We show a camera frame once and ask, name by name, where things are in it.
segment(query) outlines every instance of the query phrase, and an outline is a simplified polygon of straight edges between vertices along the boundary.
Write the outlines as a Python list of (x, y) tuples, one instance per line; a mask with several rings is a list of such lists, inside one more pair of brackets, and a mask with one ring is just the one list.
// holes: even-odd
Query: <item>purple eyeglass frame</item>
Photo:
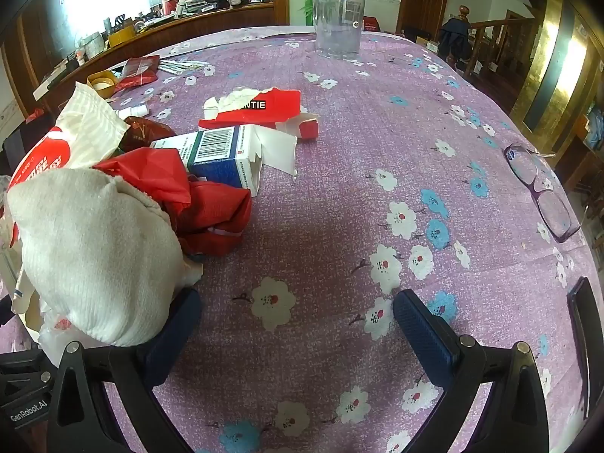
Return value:
[[(581, 221), (581, 223), (579, 224), (579, 226), (577, 228), (570, 228), (568, 230), (566, 230), (566, 232), (564, 232), (564, 234), (561, 237), (558, 237), (554, 231), (552, 230), (552, 228), (550, 228), (550, 225), (547, 223), (547, 220), (545, 218), (545, 216), (543, 216), (543, 213), (541, 212), (541, 208), (539, 207), (539, 203), (537, 202), (537, 200), (539, 199), (539, 197), (543, 194), (549, 191), (549, 189), (544, 189), (542, 191), (536, 191), (535, 190), (535, 182), (537, 182), (537, 177), (539, 176), (539, 169), (537, 168), (537, 165), (535, 166), (535, 178), (533, 179), (533, 181), (529, 184), (524, 182), (520, 176), (516, 173), (516, 171), (513, 169), (511, 163), (510, 163), (510, 158), (508, 157), (508, 152), (511, 151), (512, 149), (514, 149), (514, 151), (516, 150), (520, 150), (520, 151), (526, 151), (529, 155), (531, 156), (542, 156), (542, 157), (555, 157), (555, 153), (554, 154), (542, 154), (542, 153), (537, 153), (536, 151), (531, 151), (530, 149), (526, 149), (524, 146), (522, 145), (509, 145), (506, 149), (503, 150), (503, 156), (505, 157), (505, 161), (507, 161), (508, 166), (510, 167), (510, 169), (512, 170), (512, 172), (514, 172), (514, 175), (516, 176), (516, 178), (528, 189), (528, 191), (530, 192), (531, 197), (533, 198), (533, 201), (535, 201), (535, 204), (537, 205), (537, 209), (539, 210), (539, 214), (541, 215), (541, 219), (543, 219), (543, 222), (545, 223), (547, 229), (550, 231), (550, 233), (552, 234), (552, 237), (554, 238), (554, 240), (556, 240), (556, 242), (558, 243), (564, 243), (566, 242), (570, 237), (572, 237), (573, 235), (575, 235), (579, 230), (581, 230), (581, 227), (583, 226), (583, 222), (585, 221), (585, 214), (587, 213), (587, 208), (588, 206), (585, 206), (585, 212), (583, 214), (583, 220)], [(564, 208), (567, 210), (567, 213), (569, 213), (569, 218), (572, 220), (572, 216), (571, 216), (571, 211), (569, 211), (569, 208), (567, 207), (566, 203), (564, 202), (564, 199), (561, 198), (561, 201), (564, 205)]]

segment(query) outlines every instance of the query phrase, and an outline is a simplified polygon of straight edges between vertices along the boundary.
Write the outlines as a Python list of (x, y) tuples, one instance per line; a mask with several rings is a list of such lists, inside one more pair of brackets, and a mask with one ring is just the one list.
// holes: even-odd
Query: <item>cardboard box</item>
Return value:
[(267, 164), (295, 175), (297, 138), (275, 129), (244, 124), (167, 137), (152, 148), (176, 148), (186, 170), (196, 177), (249, 189), (260, 188), (260, 171)]

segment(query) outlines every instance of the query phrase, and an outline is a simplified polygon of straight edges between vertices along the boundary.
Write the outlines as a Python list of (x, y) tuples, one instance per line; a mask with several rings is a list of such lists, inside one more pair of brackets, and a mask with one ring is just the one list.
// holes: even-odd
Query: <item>red packaging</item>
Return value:
[[(241, 90), (236, 90), (230, 96), (237, 93), (241, 93)], [(319, 135), (317, 121), (319, 116), (301, 113), (300, 98), (300, 90), (273, 88), (260, 92), (247, 105), (237, 110), (219, 112), (215, 119), (200, 119), (198, 125), (200, 129), (218, 129), (242, 124), (258, 124), (302, 139), (316, 139)], [(204, 112), (214, 111), (215, 114), (218, 104), (216, 100), (206, 101)]]
[(120, 81), (116, 85), (116, 92), (157, 80), (158, 66), (159, 55), (130, 58), (122, 70)]

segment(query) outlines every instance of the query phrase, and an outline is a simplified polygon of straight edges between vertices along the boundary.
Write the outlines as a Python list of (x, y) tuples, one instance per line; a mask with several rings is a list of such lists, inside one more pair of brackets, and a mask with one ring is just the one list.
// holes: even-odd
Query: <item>blue gripper pad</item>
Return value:
[(459, 358), (457, 335), (441, 317), (430, 313), (410, 289), (395, 296), (393, 311), (430, 381), (446, 390)]

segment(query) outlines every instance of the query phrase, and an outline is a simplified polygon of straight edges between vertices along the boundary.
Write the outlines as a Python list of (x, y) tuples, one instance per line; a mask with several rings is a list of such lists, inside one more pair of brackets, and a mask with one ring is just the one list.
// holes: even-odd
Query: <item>barcode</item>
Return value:
[(195, 155), (195, 163), (228, 158), (234, 128), (204, 131)]

